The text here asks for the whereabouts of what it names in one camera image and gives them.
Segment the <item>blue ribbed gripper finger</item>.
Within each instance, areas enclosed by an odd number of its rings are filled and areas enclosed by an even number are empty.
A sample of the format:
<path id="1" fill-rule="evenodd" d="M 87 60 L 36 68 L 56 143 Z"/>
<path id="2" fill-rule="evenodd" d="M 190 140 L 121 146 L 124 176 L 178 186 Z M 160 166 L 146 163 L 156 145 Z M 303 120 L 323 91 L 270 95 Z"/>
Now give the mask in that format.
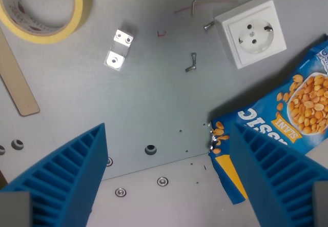
<path id="1" fill-rule="evenodd" d="M 86 226 L 108 162 L 101 123 L 25 170 L 2 192 L 28 192 L 33 226 Z"/>
<path id="2" fill-rule="evenodd" d="M 261 226 L 314 226 L 313 185 L 327 168 L 277 140 L 234 123 L 230 159 Z"/>

